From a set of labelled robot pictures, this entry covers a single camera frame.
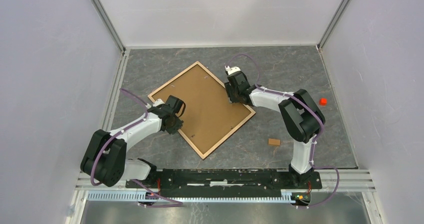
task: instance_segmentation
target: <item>small wooden block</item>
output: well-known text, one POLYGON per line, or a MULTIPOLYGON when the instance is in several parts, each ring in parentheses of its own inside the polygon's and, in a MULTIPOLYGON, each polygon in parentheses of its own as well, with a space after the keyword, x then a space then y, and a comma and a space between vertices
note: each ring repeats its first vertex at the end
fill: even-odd
POLYGON ((279 139, 268 138, 268 145, 270 146, 280 146, 281 141, 279 139))

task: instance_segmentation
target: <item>cork board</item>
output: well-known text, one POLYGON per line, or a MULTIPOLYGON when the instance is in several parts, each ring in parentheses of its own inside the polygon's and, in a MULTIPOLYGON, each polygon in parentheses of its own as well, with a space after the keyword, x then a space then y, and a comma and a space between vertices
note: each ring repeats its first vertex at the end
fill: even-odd
POLYGON ((185 102, 186 109, 180 117, 184 123, 178 132, 202 159, 255 114, 249 106, 229 103, 224 83, 198 61, 148 98, 165 102, 170 95, 185 102))

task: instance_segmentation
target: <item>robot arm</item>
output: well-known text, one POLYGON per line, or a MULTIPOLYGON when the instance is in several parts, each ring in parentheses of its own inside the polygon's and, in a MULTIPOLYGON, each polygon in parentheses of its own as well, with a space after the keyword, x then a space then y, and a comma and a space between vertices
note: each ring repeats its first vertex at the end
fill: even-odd
POLYGON ((154 166, 143 159, 126 160, 126 154, 135 144, 151 134, 159 131, 167 131, 169 134, 175 134, 183 126, 183 121, 179 119, 180 116, 176 115, 180 112, 181 108, 180 116, 184 114, 186 105, 182 100, 170 95, 166 103, 158 99, 147 110, 147 118, 141 116, 127 125, 111 130, 110 132, 101 129, 97 130, 93 134, 82 159, 81 171, 90 175, 100 149, 112 136, 121 133, 110 142, 106 148, 108 152, 101 154, 95 168, 94 178, 108 187, 112 187, 119 180, 145 180, 154 166), (132 126, 141 119, 144 119, 144 121, 124 131, 127 127, 132 126))
POLYGON ((296 92, 282 92, 265 87, 257 88, 250 85, 246 75, 239 67, 225 67, 228 82, 225 83, 230 103, 242 103, 253 107, 264 107, 280 112, 288 133, 294 139, 293 159, 289 170, 295 171, 298 176, 310 172, 309 163, 312 138, 320 131, 320 124, 302 105, 294 101, 293 96, 306 104, 322 121, 325 118, 312 97, 306 90, 296 92))

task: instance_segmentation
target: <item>white enclosure panel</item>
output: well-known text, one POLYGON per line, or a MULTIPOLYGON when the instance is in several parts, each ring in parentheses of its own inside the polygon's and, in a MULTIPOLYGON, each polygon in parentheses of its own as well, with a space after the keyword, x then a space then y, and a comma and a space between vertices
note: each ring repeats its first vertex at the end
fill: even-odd
POLYGON ((388 223, 423 223, 424 0, 351 0, 323 57, 388 223))
POLYGON ((100 0, 127 47, 316 44, 341 0, 100 0))
POLYGON ((0 223, 60 224, 120 52, 90 0, 0 0, 0 223))

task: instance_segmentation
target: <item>gray marble floor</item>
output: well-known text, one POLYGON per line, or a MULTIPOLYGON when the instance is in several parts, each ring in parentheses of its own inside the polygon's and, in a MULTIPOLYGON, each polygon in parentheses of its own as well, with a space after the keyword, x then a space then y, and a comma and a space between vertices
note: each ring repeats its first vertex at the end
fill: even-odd
MULTIPOLYGON (((321 107, 326 129, 318 140, 315 164, 339 168, 356 166, 346 130, 337 108, 323 63, 314 46, 213 47, 187 49, 131 50, 122 87, 145 100, 147 95, 196 61, 226 81, 223 65, 238 53, 253 56, 261 68, 259 84, 278 91, 307 90, 321 107)), ((238 58, 239 66, 251 83, 257 71, 249 60, 238 58)), ((179 135, 159 132, 148 136, 129 150, 128 158, 143 158, 158 168, 287 168, 293 154, 293 139, 287 133, 281 114, 254 107, 256 115, 202 160, 179 135), (281 146, 268 145, 268 138, 280 139, 281 146)), ((119 96, 112 128, 121 127, 143 113, 132 100, 119 96)))

